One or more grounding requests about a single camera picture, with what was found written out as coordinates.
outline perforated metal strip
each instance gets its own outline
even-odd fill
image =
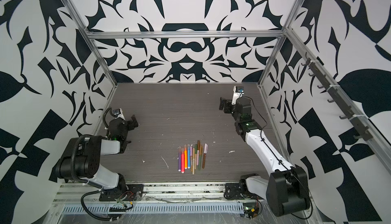
[[[87,208],[93,213],[108,213],[108,204],[87,204]],[[84,214],[80,204],[66,204],[64,215]],[[133,209],[127,214],[172,214],[172,213],[237,213],[243,214],[243,204],[239,202],[229,203],[150,203],[133,204]]]

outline black and white wallpaper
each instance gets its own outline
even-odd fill
[[[293,24],[388,139],[391,0],[305,0]],[[325,223],[389,223],[391,176],[286,41],[264,88],[278,130]]]
[[[391,0],[305,0],[293,24],[349,97],[391,141]]]
[[[325,223],[389,223],[391,175],[287,39],[264,82],[292,164],[302,167]]]
[[[72,0],[90,31],[281,29],[294,0]]]
[[[0,0],[1,223],[32,223],[68,141],[93,133],[112,85],[60,0]]]
[[[95,40],[117,82],[257,82],[276,37]]]

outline yellow marker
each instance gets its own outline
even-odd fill
[[[187,169],[187,144],[185,144],[185,169]]]

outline wood grain surface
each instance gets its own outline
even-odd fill
[[[126,181],[236,181],[249,173],[268,179],[260,159],[236,133],[232,115],[219,110],[220,97],[232,99],[234,85],[239,84],[119,84],[111,107],[122,108],[127,120],[135,114],[139,127],[129,132],[132,142],[125,153],[102,156],[100,163]],[[278,149],[257,85],[242,85],[267,120],[265,134]],[[254,108],[252,114],[265,125]],[[103,125],[99,134],[105,135]],[[178,147],[197,140],[208,144],[205,169],[194,175],[178,172]]]

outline group of markers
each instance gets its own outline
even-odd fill
[[[205,168],[205,158],[206,153],[208,152],[208,144],[205,143],[203,147],[201,142],[198,140],[198,143],[193,146],[190,144],[185,144],[184,147],[179,147],[178,150],[178,171],[184,173],[185,169],[190,169],[194,174],[194,170]]]

